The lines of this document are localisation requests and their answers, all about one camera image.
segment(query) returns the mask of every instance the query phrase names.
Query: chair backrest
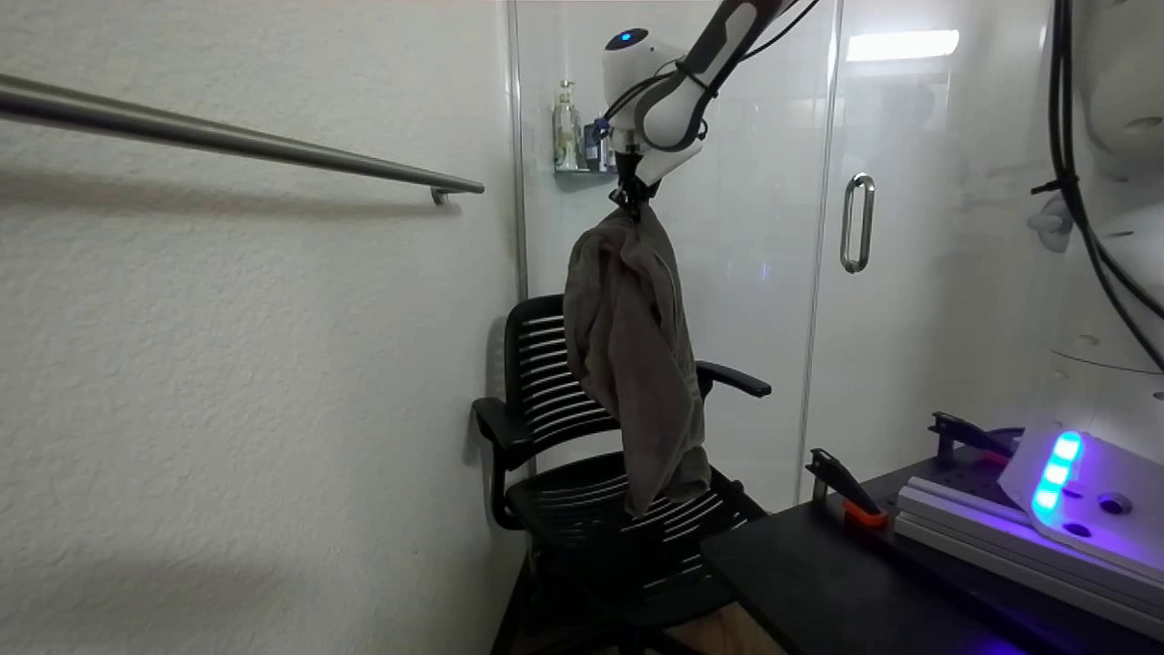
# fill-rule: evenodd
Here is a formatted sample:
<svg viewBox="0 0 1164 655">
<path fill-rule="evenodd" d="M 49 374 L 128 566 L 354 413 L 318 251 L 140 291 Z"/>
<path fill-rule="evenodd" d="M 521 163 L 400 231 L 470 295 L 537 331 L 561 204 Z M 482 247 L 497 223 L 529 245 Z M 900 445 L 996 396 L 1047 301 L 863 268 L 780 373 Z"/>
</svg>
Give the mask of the chair backrest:
<svg viewBox="0 0 1164 655">
<path fill-rule="evenodd" d="M 600 407 L 572 373 L 561 295 L 527 300 L 510 314 L 504 404 L 527 426 L 527 454 L 617 428 L 613 414 Z"/>
</svg>

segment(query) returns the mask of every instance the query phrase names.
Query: gray cloth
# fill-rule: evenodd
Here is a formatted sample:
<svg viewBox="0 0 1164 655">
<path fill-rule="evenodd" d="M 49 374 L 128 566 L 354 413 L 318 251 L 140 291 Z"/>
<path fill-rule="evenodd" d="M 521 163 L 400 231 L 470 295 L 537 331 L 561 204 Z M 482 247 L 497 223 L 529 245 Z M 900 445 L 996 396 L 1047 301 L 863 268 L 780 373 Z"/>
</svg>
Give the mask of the gray cloth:
<svg viewBox="0 0 1164 655">
<path fill-rule="evenodd" d="M 607 215 L 572 251 L 567 354 L 623 426 L 630 509 L 709 485 L 677 256 L 651 208 Z"/>
</svg>

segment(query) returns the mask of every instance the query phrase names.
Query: black mesh chair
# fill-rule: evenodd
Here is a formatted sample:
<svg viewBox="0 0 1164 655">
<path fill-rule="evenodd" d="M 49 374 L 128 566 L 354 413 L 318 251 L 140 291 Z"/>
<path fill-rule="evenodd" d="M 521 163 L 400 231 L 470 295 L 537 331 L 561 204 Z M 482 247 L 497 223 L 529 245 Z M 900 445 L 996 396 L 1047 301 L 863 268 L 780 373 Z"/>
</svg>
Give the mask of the black mesh chair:
<svg viewBox="0 0 1164 655">
<path fill-rule="evenodd" d="M 721 365 L 698 365 L 698 385 L 717 384 L 748 396 L 772 385 Z M 765 509 L 742 485 L 713 471 L 709 493 L 683 502 L 654 502 L 647 516 L 625 513 L 623 450 L 567 464 L 510 485 L 546 447 L 617 428 L 567 367 L 562 300 L 527 300 L 504 322 L 504 399 L 471 404 L 492 445 L 492 513 L 510 533 L 529 533 L 529 553 L 510 596 L 494 655 L 511 653 L 511 632 L 529 596 L 567 593 L 582 624 L 596 627 L 578 644 L 552 653 L 691 653 L 665 627 L 691 624 L 731 603 L 706 570 L 698 544 L 742 528 Z"/>
</svg>

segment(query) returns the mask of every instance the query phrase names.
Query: chair seat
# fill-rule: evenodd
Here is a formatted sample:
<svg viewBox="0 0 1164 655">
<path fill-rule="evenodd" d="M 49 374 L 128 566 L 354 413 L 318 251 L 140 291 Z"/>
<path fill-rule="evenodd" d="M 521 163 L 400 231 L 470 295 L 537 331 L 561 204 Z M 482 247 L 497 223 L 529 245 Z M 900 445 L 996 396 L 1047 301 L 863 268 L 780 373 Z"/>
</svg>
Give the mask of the chair seat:
<svg viewBox="0 0 1164 655">
<path fill-rule="evenodd" d="M 533 544 L 562 559 L 562 578 L 623 627 L 674 627 L 723 607 L 731 591 L 706 570 L 698 544 L 765 516 L 717 471 L 702 495 L 662 499 L 630 516 L 617 450 L 537 472 L 504 499 Z"/>
</svg>

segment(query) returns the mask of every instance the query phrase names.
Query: table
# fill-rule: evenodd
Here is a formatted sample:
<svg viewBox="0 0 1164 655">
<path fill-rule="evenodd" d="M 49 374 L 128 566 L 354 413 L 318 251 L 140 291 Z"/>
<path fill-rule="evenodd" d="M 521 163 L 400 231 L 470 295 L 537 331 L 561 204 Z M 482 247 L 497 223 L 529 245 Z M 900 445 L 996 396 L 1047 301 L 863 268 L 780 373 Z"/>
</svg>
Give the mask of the table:
<svg viewBox="0 0 1164 655">
<path fill-rule="evenodd" d="M 990 459 L 963 459 L 955 471 L 917 464 L 864 488 L 887 506 L 910 477 L 1001 499 Z M 863 544 L 819 506 L 795 506 L 717 535 L 702 553 L 737 593 L 737 603 L 788 653 L 1164 653 L 1141 632 L 938 549 Z"/>
</svg>

